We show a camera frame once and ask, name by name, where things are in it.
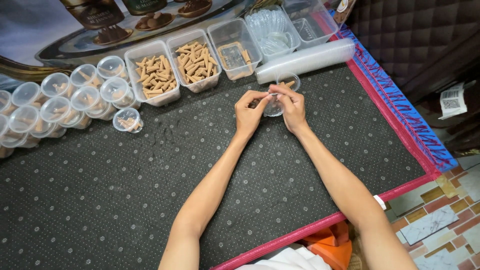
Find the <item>rectangular plastic container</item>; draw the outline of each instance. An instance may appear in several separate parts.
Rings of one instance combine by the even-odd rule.
[[[243,19],[237,18],[211,25],[207,28],[207,32],[220,64],[230,80],[252,75],[262,60],[262,52]],[[229,53],[229,57],[222,58],[219,50],[225,54]],[[241,50],[247,50],[250,64],[244,61]]]
[[[136,99],[139,102],[146,102],[153,106],[163,106],[167,103],[175,101],[180,98],[180,84],[179,84],[179,76],[177,75],[177,71],[173,69],[173,75],[177,80],[177,86],[170,90],[167,93],[161,94],[154,98],[147,99],[142,91],[142,83],[138,83],[137,81],[140,79],[140,76],[135,71],[137,65],[135,62],[141,62],[144,57],[152,58],[152,56],[160,56],[164,55],[170,65],[172,65],[173,61],[168,53],[167,45],[163,41],[154,41],[143,46],[128,50],[125,55],[125,63],[127,64],[128,75],[130,77],[130,81],[132,83],[132,89],[135,94]]]
[[[220,63],[220,61],[218,60],[218,57],[216,56],[215,50],[212,47],[212,44],[210,44],[210,41],[208,40],[207,34],[202,29],[196,29],[191,32],[185,33],[183,35],[169,38],[167,40],[167,47],[168,47],[168,52],[170,53],[170,57],[173,60],[172,65],[174,66],[175,71],[179,75],[179,82],[181,83],[181,85],[186,86],[193,93],[200,93],[206,89],[212,88],[217,85],[220,73],[222,72],[222,67],[220,64],[217,65],[216,75],[205,78],[196,83],[188,84],[187,82],[185,82],[185,80],[183,79],[183,76],[180,76],[181,72],[179,70],[179,63],[177,60],[178,53],[175,51],[179,47],[182,47],[187,43],[188,44],[195,43],[195,41],[197,41],[200,44],[207,43],[207,48],[208,48],[208,52],[210,53],[210,56],[213,57],[213,59],[217,63]]]
[[[337,24],[321,0],[302,3],[285,0],[282,8],[300,35],[301,44],[297,50],[321,45],[338,31]]]
[[[273,60],[275,58],[278,58],[280,56],[284,56],[286,54],[289,54],[289,53],[293,53],[293,51],[298,48],[298,46],[300,46],[300,43],[301,43],[301,40],[300,40],[300,36],[298,35],[297,33],[297,30],[295,29],[295,26],[293,25],[293,23],[289,20],[287,14],[285,13],[285,11],[278,5],[272,5],[272,6],[268,6],[268,7],[264,7],[264,8],[260,8],[260,9],[256,9],[252,12],[252,14],[255,14],[257,12],[259,12],[260,10],[280,10],[282,11],[282,13],[285,15],[285,19],[287,20],[286,21],[286,24],[287,24],[287,27],[286,27],[286,33],[289,33],[290,35],[292,35],[293,37],[293,46],[289,49],[286,49],[284,51],[279,51],[277,53],[274,53],[274,54],[266,54],[262,51],[262,49],[260,49],[260,51],[262,51],[262,54],[263,54],[263,60],[262,60],[262,63],[267,63],[268,61],[270,60]],[[251,30],[251,32],[254,34],[255,32],[252,30],[252,28],[250,27],[250,25],[247,24],[247,27]],[[260,39],[259,37],[255,37],[256,38],[256,41],[257,42],[260,42]]]

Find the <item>qr code label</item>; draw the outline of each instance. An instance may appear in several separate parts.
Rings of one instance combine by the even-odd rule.
[[[445,109],[455,109],[455,108],[460,108],[460,103],[458,102],[458,99],[448,99],[448,100],[442,100]]]

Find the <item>tiled floor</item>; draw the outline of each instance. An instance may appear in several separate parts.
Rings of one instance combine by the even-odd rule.
[[[392,228],[419,270],[480,270],[479,172],[480,165],[459,166],[387,203]]]

